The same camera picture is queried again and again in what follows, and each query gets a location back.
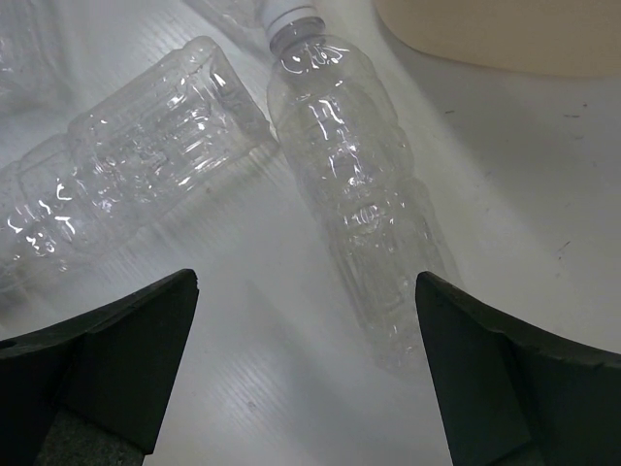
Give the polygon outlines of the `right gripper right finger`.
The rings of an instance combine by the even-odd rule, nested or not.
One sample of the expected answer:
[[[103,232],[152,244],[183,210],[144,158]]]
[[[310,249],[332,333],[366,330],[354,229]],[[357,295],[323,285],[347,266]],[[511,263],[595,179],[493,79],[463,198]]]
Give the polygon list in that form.
[[[620,356],[494,309],[440,277],[415,303],[455,465],[617,465]]]

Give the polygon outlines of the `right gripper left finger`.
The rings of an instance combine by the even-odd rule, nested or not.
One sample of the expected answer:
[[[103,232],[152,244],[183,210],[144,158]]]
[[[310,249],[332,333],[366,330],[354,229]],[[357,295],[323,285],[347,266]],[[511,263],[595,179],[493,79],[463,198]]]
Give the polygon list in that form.
[[[154,452],[197,303],[197,276],[183,269],[2,341],[2,464],[143,464]]]

